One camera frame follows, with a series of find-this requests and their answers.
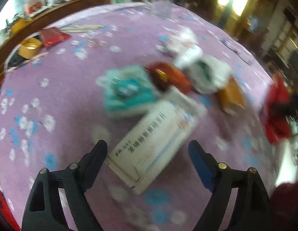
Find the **red snack wrapper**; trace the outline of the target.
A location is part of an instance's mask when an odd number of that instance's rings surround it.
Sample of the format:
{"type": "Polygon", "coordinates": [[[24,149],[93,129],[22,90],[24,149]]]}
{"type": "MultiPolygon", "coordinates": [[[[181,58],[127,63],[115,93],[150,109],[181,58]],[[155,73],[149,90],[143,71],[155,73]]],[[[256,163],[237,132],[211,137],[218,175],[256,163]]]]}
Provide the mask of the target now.
{"type": "Polygon", "coordinates": [[[290,93],[284,85],[282,76],[275,74],[263,106],[265,135],[270,144],[277,144],[291,136],[290,125],[286,119],[289,105],[290,93]]]}

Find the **white medicine box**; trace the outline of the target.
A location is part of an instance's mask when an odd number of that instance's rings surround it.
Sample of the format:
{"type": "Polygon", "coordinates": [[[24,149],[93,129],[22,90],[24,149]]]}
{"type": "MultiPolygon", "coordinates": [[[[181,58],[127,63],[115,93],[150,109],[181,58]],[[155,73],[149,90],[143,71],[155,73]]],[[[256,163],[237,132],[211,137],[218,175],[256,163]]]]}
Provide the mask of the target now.
{"type": "Polygon", "coordinates": [[[160,101],[107,155],[106,162],[135,194],[142,194],[191,135],[198,112],[160,101]]]}

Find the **orange medicine box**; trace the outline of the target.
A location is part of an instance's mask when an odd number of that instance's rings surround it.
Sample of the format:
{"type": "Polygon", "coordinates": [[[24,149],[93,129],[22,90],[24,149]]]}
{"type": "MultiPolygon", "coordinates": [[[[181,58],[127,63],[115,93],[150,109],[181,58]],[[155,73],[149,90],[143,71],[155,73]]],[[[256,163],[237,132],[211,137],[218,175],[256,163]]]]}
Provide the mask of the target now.
{"type": "Polygon", "coordinates": [[[233,76],[224,88],[217,91],[217,99],[221,109],[228,115],[236,115],[245,109],[242,91],[233,76]]]}

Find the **purple floral tablecloth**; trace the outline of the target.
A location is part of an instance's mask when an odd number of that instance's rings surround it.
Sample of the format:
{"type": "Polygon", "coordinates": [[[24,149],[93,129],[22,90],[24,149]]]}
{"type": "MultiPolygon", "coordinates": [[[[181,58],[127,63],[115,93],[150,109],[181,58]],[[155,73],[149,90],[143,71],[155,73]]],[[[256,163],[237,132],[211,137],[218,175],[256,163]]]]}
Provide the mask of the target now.
{"type": "Polygon", "coordinates": [[[190,92],[202,116],[188,140],[196,140],[231,168],[255,167],[268,192],[275,187],[272,148],[259,122],[271,79],[257,60],[226,32],[201,17],[174,7],[169,19],[139,4],[95,7],[56,23],[100,29],[73,34],[43,55],[7,74],[0,92],[0,181],[12,216],[21,224],[27,198],[42,168],[66,168],[103,139],[112,151],[137,124],[151,87],[131,96],[135,85],[117,89],[119,80],[146,85],[146,67],[172,63],[166,41],[189,28],[204,54],[227,63],[244,92],[246,105],[228,115],[213,94],[190,92]]]}

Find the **crumpled white tissue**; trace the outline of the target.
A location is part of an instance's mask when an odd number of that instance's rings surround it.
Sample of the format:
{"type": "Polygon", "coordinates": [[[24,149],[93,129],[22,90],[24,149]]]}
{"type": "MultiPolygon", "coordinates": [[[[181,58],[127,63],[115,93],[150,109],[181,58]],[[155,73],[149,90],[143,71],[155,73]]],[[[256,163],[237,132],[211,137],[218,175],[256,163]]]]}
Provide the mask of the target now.
{"type": "Polygon", "coordinates": [[[232,69],[226,62],[205,54],[188,67],[187,74],[197,92],[212,94],[228,84],[232,69]]]}

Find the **teal tissue pack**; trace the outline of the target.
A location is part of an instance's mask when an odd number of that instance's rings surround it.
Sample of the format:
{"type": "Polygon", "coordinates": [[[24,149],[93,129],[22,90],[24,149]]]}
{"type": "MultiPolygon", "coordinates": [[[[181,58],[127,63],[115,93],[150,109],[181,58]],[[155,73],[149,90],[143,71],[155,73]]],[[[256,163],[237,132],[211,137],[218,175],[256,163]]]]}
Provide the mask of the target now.
{"type": "Polygon", "coordinates": [[[113,119],[143,115],[161,97],[148,72],[139,65],[109,69],[96,84],[104,88],[103,106],[113,119]]]}

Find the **shiny red foil wrapper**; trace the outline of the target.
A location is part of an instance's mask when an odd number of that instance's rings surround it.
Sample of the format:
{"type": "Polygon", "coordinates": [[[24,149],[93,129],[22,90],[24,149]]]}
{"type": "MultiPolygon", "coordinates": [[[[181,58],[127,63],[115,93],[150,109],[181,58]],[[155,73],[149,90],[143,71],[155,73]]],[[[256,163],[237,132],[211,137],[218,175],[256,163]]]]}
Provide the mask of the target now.
{"type": "Polygon", "coordinates": [[[154,62],[145,67],[152,83],[161,91],[176,87],[183,94],[192,91],[190,80],[179,69],[166,62],[154,62]]]}

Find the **yellow tape roll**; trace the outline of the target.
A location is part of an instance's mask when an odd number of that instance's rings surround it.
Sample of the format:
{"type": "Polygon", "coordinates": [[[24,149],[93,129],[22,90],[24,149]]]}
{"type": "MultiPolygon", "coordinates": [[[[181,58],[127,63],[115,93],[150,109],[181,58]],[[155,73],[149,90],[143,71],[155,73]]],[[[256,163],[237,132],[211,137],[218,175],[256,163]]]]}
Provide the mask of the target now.
{"type": "Polygon", "coordinates": [[[43,42],[36,38],[28,38],[21,42],[18,50],[19,56],[25,59],[31,59],[38,54],[43,46],[43,42]]]}

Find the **white plastic bottle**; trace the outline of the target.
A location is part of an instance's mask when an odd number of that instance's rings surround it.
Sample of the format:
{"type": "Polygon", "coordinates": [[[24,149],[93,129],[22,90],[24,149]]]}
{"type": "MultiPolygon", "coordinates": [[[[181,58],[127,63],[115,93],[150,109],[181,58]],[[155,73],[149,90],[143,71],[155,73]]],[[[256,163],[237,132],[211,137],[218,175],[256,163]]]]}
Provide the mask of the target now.
{"type": "Polygon", "coordinates": [[[179,54],[173,61],[173,65],[177,69],[183,70],[194,64],[196,61],[200,60],[202,56],[203,50],[194,44],[189,49],[179,54]]]}

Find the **dark red packet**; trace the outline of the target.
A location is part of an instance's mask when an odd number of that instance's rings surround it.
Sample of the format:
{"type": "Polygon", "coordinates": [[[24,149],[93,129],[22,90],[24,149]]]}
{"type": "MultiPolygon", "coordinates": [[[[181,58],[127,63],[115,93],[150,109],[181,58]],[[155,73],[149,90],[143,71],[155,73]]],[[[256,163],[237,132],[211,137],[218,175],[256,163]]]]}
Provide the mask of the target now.
{"type": "Polygon", "coordinates": [[[71,37],[70,34],[64,33],[56,27],[42,29],[39,33],[45,48],[49,48],[60,42],[66,41],[71,37]]]}

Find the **chopsticks pack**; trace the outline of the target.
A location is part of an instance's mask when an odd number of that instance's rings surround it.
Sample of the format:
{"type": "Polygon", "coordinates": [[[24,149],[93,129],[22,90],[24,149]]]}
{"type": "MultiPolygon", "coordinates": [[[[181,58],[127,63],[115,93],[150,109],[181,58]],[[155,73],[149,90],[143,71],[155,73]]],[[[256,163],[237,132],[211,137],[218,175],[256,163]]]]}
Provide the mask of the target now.
{"type": "Polygon", "coordinates": [[[86,25],[75,25],[71,27],[62,27],[60,30],[64,33],[82,33],[90,30],[96,30],[103,28],[103,25],[100,24],[86,24],[86,25]]]}

